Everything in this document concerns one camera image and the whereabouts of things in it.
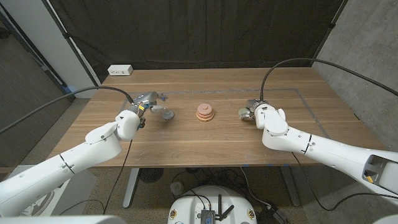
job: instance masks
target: white outlet box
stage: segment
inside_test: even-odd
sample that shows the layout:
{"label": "white outlet box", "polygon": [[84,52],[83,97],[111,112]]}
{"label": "white outlet box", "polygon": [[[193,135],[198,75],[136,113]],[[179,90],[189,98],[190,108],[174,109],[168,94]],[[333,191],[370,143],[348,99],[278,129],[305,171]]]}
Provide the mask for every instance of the white outlet box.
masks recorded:
{"label": "white outlet box", "polygon": [[131,75],[131,65],[111,65],[108,68],[110,75]]}

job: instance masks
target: gray fabric backdrop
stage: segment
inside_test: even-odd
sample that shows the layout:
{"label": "gray fabric backdrop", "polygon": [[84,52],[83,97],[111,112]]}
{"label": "gray fabric backdrop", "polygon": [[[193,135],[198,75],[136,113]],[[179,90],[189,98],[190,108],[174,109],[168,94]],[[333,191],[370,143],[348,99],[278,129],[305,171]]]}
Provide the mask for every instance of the gray fabric backdrop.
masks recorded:
{"label": "gray fabric backdrop", "polygon": [[134,69],[270,67],[313,57],[342,0],[50,2],[102,82],[114,63]]}

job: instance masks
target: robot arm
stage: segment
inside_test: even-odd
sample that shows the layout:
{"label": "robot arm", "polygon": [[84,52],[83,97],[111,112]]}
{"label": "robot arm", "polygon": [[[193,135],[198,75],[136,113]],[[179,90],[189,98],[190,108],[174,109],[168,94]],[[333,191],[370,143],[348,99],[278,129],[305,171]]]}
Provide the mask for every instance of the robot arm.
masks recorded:
{"label": "robot arm", "polygon": [[[239,114],[242,119],[256,119],[257,128],[264,130],[262,143],[266,147],[302,154],[349,175],[375,193],[398,197],[397,152],[350,146],[309,134],[290,127],[282,109],[267,103],[256,106]],[[398,205],[398,199],[384,198]]]}
{"label": "robot arm", "polygon": [[156,92],[141,95],[146,98],[144,103],[137,100],[119,113],[115,122],[92,130],[84,143],[0,182],[0,217],[17,216],[75,174],[116,157],[122,151],[119,141],[132,140],[137,130],[144,127],[143,114],[156,105],[156,97],[152,96],[158,95]]}

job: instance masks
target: table top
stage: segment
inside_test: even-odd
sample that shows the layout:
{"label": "table top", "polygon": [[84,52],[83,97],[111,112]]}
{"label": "table top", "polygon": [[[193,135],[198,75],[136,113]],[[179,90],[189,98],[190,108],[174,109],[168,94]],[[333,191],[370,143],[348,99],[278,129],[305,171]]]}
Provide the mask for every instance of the table top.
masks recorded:
{"label": "table top", "polygon": [[[268,68],[189,70],[135,70],[130,76],[109,76],[104,86],[140,93],[165,93],[158,101],[175,113],[145,113],[145,128],[137,132],[126,160],[128,167],[289,166],[297,161],[289,152],[266,148],[255,121],[243,121],[238,110],[246,100],[258,99]],[[324,79],[312,68],[277,68],[267,79],[264,99],[286,113],[289,126],[346,144],[384,149]],[[213,107],[211,121],[199,121],[201,103]],[[92,129],[114,121],[128,107],[124,95],[98,90],[49,157],[85,141]],[[130,142],[121,142],[122,153],[98,167],[122,166]],[[302,164],[317,162],[298,156]]]}

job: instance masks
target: electric cable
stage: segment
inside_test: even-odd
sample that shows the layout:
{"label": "electric cable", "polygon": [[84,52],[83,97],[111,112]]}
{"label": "electric cable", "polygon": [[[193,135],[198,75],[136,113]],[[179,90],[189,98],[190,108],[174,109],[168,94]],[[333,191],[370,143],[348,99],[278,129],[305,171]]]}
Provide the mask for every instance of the electric cable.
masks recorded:
{"label": "electric cable", "polygon": [[275,210],[274,208],[271,207],[271,209],[279,216],[280,219],[284,220],[284,219],[281,217],[281,215],[279,215],[279,213],[276,212],[276,210]]}
{"label": "electric cable", "polygon": [[[172,183],[174,183],[174,180],[175,180],[179,175],[184,174],[184,173],[188,173],[188,172],[187,172],[187,171],[182,171],[182,172],[178,173],[176,176],[174,176],[174,178],[173,178],[173,180],[172,180]],[[200,182],[199,182],[198,177],[197,177],[195,174],[193,174],[193,176],[196,178],[197,183],[198,183],[198,185],[199,185]]]}
{"label": "electric cable", "polygon": [[100,200],[96,200],[96,199],[88,199],[88,200],[84,200],[84,201],[82,201],[82,202],[79,202],[79,203],[77,203],[77,204],[75,204],[75,205],[73,205],[73,206],[71,206],[71,207],[69,207],[69,208],[67,208],[67,209],[65,209],[63,212],[61,212],[61,214],[60,215],[62,215],[64,212],[66,212],[67,210],[69,210],[69,209],[71,209],[71,208],[73,208],[74,206],[77,206],[77,205],[79,205],[79,204],[81,204],[81,203],[83,203],[83,202],[89,202],[89,201],[94,201],[94,202],[99,202],[99,203],[101,203],[101,206],[102,206],[102,209],[103,210],[105,210],[105,208],[104,208],[104,204],[100,201]]}
{"label": "electric cable", "polygon": [[248,177],[246,177],[246,174],[244,173],[243,168],[242,168],[242,167],[240,167],[240,168],[241,168],[241,171],[242,171],[242,173],[243,173],[243,176],[244,176],[244,178],[245,178],[245,180],[246,180],[246,184],[248,185],[248,190],[249,190],[250,196],[251,196],[252,198],[254,198],[255,200],[257,200],[258,202],[261,202],[261,203],[263,203],[264,205],[267,205],[267,208],[268,208],[268,209],[272,208],[272,206],[271,206],[269,203],[263,202],[262,200],[258,199],[257,197],[255,197],[255,196],[253,195],[253,193],[252,193],[251,190],[250,190],[250,186],[249,186],[249,182],[248,182]]}
{"label": "electric cable", "polygon": [[[218,171],[216,171],[216,172],[212,172],[211,169],[208,168],[208,171],[211,173],[211,174],[208,174],[204,169],[201,168],[200,170],[208,177],[208,179],[207,179],[207,180],[204,180],[202,183],[207,183],[209,180],[212,180],[214,183],[216,183],[216,185],[224,185],[224,186],[228,186],[229,188],[234,187],[234,188],[236,188],[237,190],[240,190],[241,193],[243,194],[244,198],[245,198],[246,200],[248,200],[248,194],[245,192],[245,190],[248,189],[248,187],[247,187],[247,185],[246,185],[246,183],[247,183],[247,182],[246,182],[246,179],[245,179],[243,176],[241,176],[241,175],[239,175],[238,173],[236,173],[235,170],[232,170],[232,169],[225,169],[224,167],[220,167],[220,169],[221,169],[221,170],[218,170]],[[176,178],[178,175],[180,175],[180,174],[182,174],[182,173],[184,173],[184,172],[187,172],[187,171],[183,171],[183,172],[178,173],[178,174],[173,178],[173,181],[175,180],[175,178]],[[228,172],[232,172],[232,173],[234,174],[234,177],[233,177],[232,179],[231,179],[231,177],[228,175]],[[227,180],[227,181],[229,181],[229,182],[218,183],[218,182],[219,182],[218,179],[220,178],[220,176],[219,176],[218,174],[224,174],[225,177],[226,177],[225,180]],[[240,185],[240,183],[239,183],[239,181],[238,181],[238,178],[241,178],[241,179],[242,179],[242,181],[243,181],[242,185]],[[267,208],[266,208],[266,207],[264,206],[263,202],[258,202],[257,200],[255,200],[255,202],[257,202],[263,210],[265,210],[265,209],[269,210],[269,204],[268,204],[268,203],[266,204],[266,205],[267,205]],[[271,209],[272,209],[281,219],[283,219],[283,218],[276,212],[276,210],[274,209],[274,207],[271,207]]]}
{"label": "electric cable", "polygon": [[115,181],[115,183],[114,183],[114,185],[113,185],[111,194],[109,195],[108,200],[106,201],[106,205],[105,205],[105,208],[104,208],[104,213],[103,213],[103,215],[105,215],[106,208],[108,207],[109,201],[111,200],[113,190],[114,190],[114,188],[116,187],[116,184],[118,183],[118,180],[119,180],[119,178],[120,178],[120,175],[122,174],[124,165],[126,164],[127,157],[129,156],[130,149],[131,149],[131,143],[132,143],[132,140],[130,141],[129,150],[127,150],[127,154],[126,154],[126,157],[124,158],[123,166],[122,166],[122,168],[120,169],[120,173],[119,173],[119,175],[118,175],[118,178],[116,178],[116,181]]}
{"label": "electric cable", "polygon": [[204,197],[204,198],[209,202],[209,209],[211,210],[211,202],[210,202],[210,200],[209,200],[207,197],[196,194],[192,189],[191,189],[190,191],[191,191],[194,195],[197,195],[197,196],[199,196],[199,197]]}
{"label": "electric cable", "polygon": [[373,83],[373,84],[377,85],[378,87],[381,87],[381,88],[383,88],[383,89],[389,91],[390,93],[394,94],[395,96],[398,96],[398,92],[395,91],[395,90],[393,90],[392,88],[389,88],[389,87],[387,87],[387,86],[385,86],[385,85],[383,85],[383,84],[381,84],[381,83],[379,83],[379,82],[376,82],[376,81],[374,81],[374,80],[372,80],[372,79],[370,79],[370,78],[368,78],[368,77],[365,77],[365,76],[363,76],[363,75],[361,75],[361,74],[359,74],[359,73],[357,73],[357,72],[354,72],[354,71],[352,71],[352,70],[350,70],[350,69],[348,69],[348,68],[345,68],[345,67],[343,67],[343,66],[337,65],[337,64],[335,64],[335,63],[331,63],[331,62],[327,62],[327,61],[319,60],[319,59],[315,59],[315,58],[292,58],[292,59],[284,60],[284,61],[281,61],[281,62],[277,63],[276,65],[274,65],[274,66],[266,73],[266,75],[264,76],[264,79],[262,80],[262,84],[261,84],[260,101],[263,101],[263,99],[264,99],[264,84],[265,84],[265,82],[266,82],[267,77],[268,77],[269,74],[273,71],[273,69],[275,69],[275,68],[278,67],[279,65],[282,65],[283,63],[291,62],[291,61],[295,61],[295,60],[306,60],[306,61],[320,62],[320,63],[324,63],[324,64],[327,64],[327,65],[331,65],[331,66],[333,66],[333,67],[336,67],[336,68],[339,68],[339,69],[341,69],[341,70],[343,70],[343,71],[346,71],[346,72],[348,72],[348,73],[351,73],[351,74],[353,74],[353,75],[355,75],[355,76],[357,76],[357,77],[359,77],[359,78],[362,78],[363,80],[366,80],[366,81],[368,81],[368,82],[370,82],[370,83]]}
{"label": "electric cable", "polygon": [[10,129],[10,128],[14,127],[15,125],[19,124],[21,121],[25,120],[26,118],[32,116],[33,114],[37,113],[37,112],[40,111],[41,109],[43,109],[43,108],[45,108],[45,107],[47,107],[47,106],[50,106],[51,104],[53,104],[53,103],[55,103],[55,102],[57,102],[57,101],[60,101],[60,100],[66,98],[66,97],[68,97],[68,96],[72,96],[72,95],[74,95],[74,94],[81,93],[81,92],[83,92],[83,91],[87,91],[87,90],[97,90],[97,89],[115,90],[115,91],[121,92],[121,93],[123,93],[123,94],[126,96],[127,100],[128,100],[130,103],[133,103],[133,102],[134,102],[134,101],[132,100],[131,96],[130,96],[128,93],[126,93],[125,91],[123,91],[123,90],[121,90],[121,89],[119,89],[119,88],[110,87],[110,86],[92,86],[92,87],[82,88],[81,90],[77,90],[77,91],[68,93],[68,94],[66,94],[66,95],[63,95],[63,96],[61,96],[61,97],[59,97],[59,98],[57,98],[57,99],[55,99],[55,100],[52,100],[52,101],[50,101],[50,102],[48,102],[48,103],[46,103],[46,104],[44,104],[44,105],[42,105],[42,106],[36,108],[35,110],[31,111],[31,112],[28,113],[27,115],[25,115],[25,116],[19,118],[17,121],[13,122],[13,123],[10,124],[9,126],[3,128],[3,129],[0,131],[0,134],[6,132],[8,129]]}
{"label": "electric cable", "polygon": [[347,197],[341,199],[339,202],[336,203],[336,205],[335,205],[334,207],[332,207],[332,208],[325,208],[325,207],[321,204],[321,202],[319,201],[318,197],[315,195],[315,192],[313,191],[312,186],[311,186],[311,184],[310,184],[309,178],[308,178],[307,174],[304,172],[303,167],[301,166],[301,163],[300,163],[299,159],[296,157],[296,155],[295,155],[293,152],[292,152],[292,154],[293,154],[293,156],[295,157],[295,159],[297,160],[297,162],[298,162],[298,164],[299,164],[299,166],[300,166],[300,169],[301,169],[301,171],[302,171],[303,174],[304,174],[305,180],[307,181],[307,184],[308,184],[308,186],[310,187],[310,190],[311,190],[311,192],[312,192],[312,195],[315,197],[315,200],[318,202],[319,206],[321,206],[321,208],[323,208],[323,209],[326,210],[326,211],[331,212],[331,211],[333,211],[334,209],[336,209],[336,208],[337,208],[341,203],[343,203],[345,200],[347,200],[347,199],[349,199],[349,198],[351,198],[351,197],[358,196],[358,195],[373,195],[373,196],[381,196],[381,197],[389,197],[389,198],[398,199],[398,197],[391,196],[391,195],[385,195],[385,194],[365,193],[365,192],[364,192],[364,193],[355,193],[355,194],[349,195],[349,196],[347,196]]}
{"label": "electric cable", "polygon": [[201,195],[182,195],[182,196],[180,196],[179,198],[182,198],[182,197],[187,197],[187,196],[194,196],[194,197],[198,197],[199,198],[199,200],[202,202],[202,204],[203,204],[203,209],[205,209],[206,210],[206,206],[205,206],[205,203],[203,202],[203,200],[200,198],[200,196]]}

